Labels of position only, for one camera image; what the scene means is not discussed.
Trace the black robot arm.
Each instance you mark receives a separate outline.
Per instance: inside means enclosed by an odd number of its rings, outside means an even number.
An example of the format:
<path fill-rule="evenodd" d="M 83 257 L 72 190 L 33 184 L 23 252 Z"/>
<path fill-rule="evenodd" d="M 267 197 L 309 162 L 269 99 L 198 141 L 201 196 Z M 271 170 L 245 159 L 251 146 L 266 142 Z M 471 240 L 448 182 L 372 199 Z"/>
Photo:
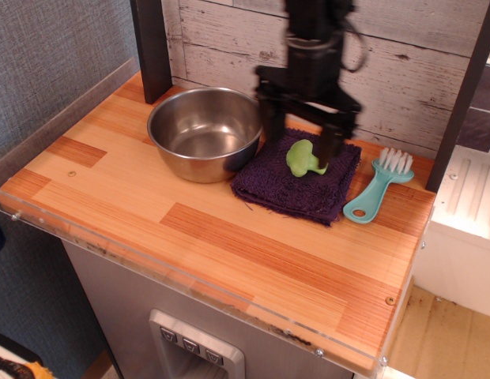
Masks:
<path fill-rule="evenodd" d="M 352 137 L 361 111 L 339 85 L 345 33 L 355 31 L 346 17 L 354 6 L 350 1 L 287 1 L 285 10 L 287 66 L 256 69 L 263 127 L 267 139 L 275 141 L 284 134 L 287 114 L 320 126 L 314 154 L 324 168 Z"/>

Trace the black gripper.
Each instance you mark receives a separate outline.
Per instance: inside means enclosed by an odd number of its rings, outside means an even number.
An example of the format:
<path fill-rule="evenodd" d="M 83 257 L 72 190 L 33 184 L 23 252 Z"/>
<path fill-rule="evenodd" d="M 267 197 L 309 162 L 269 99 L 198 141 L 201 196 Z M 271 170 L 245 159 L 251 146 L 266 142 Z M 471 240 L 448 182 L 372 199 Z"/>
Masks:
<path fill-rule="evenodd" d="M 327 40 L 286 38 L 285 68 L 257 66 L 256 93 L 264 134 L 278 141 L 285 131 L 285 115 L 294 114 L 322 127 L 318 143 L 318 167 L 326 168 L 338 156 L 345 138 L 356 128 L 362 107 L 339 85 L 345 68 L 343 35 Z"/>

